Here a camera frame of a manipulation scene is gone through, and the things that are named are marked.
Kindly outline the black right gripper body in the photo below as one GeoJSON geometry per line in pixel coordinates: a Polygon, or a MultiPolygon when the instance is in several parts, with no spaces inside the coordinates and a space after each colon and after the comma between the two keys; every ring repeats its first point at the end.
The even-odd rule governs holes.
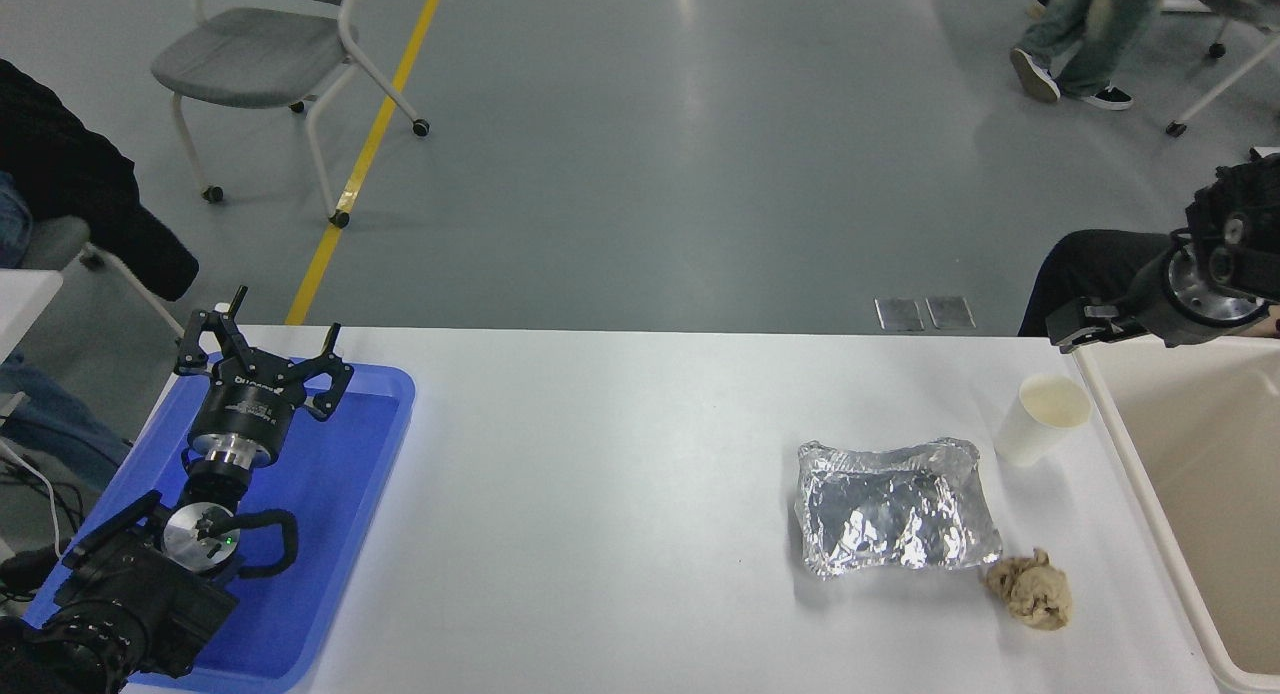
{"type": "Polygon", "coordinates": [[[1120,302],[1123,339],[1152,335],[1169,348],[1194,343],[1194,321],[1170,279],[1172,262],[1174,257],[1157,257],[1132,280],[1120,302]]]}

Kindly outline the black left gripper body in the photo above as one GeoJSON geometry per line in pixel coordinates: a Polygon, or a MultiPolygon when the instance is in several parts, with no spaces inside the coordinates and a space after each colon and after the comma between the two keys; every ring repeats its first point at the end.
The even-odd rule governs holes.
{"type": "Polygon", "coordinates": [[[250,373],[238,361],[215,362],[204,403],[189,430],[189,446],[206,449],[214,437],[237,435],[261,449],[280,449],[307,394],[298,382],[265,362],[250,373]]]}

